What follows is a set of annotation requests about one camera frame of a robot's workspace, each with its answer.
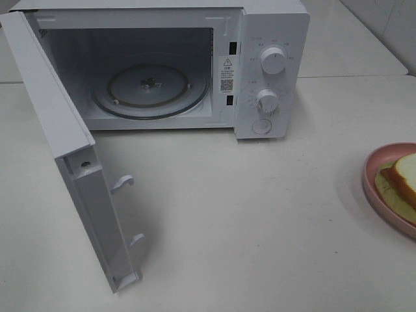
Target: microwave door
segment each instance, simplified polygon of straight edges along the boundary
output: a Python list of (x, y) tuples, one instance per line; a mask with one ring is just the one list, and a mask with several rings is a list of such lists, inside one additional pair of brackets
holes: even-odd
[(0, 22), (55, 162), (115, 293), (140, 277), (129, 249), (140, 246), (135, 243), (143, 235), (125, 240), (112, 202), (112, 194), (133, 184), (133, 178), (122, 177), (112, 188), (107, 185), (94, 139), (26, 16), (3, 14)]

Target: toast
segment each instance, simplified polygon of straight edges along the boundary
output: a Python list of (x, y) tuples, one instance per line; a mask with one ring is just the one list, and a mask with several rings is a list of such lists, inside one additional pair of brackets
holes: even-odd
[(416, 210), (408, 204), (400, 194), (392, 187), (390, 182), (381, 174), (385, 169), (390, 169), (393, 162), (380, 167), (376, 175), (376, 188), (384, 203), (404, 220), (416, 226)]
[(380, 170), (391, 186), (416, 210), (416, 153), (400, 158)]

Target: microwave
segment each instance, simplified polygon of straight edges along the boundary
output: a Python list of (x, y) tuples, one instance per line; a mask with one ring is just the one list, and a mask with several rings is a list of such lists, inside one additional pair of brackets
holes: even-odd
[(113, 292), (139, 280), (91, 130), (283, 137), (309, 15), (299, 0), (21, 0), (2, 28)]

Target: warning label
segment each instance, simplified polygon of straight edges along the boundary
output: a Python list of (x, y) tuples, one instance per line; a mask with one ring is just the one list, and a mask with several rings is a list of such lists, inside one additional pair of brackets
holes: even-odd
[(238, 70), (238, 58), (236, 55), (227, 55), (218, 58), (218, 74), (220, 93), (233, 94), (236, 87)]

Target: timer knob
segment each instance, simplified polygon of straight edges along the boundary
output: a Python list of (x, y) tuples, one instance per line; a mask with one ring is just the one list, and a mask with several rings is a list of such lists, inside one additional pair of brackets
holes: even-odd
[(278, 109), (278, 95), (270, 89), (264, 89), (257, 94), (257, 108), (261, 112), (271, 113)]
[(286, 67), (286, 52), (280, 47), (268, 47), (260, 56), (261, 68), (269, 75), (275, 75)]

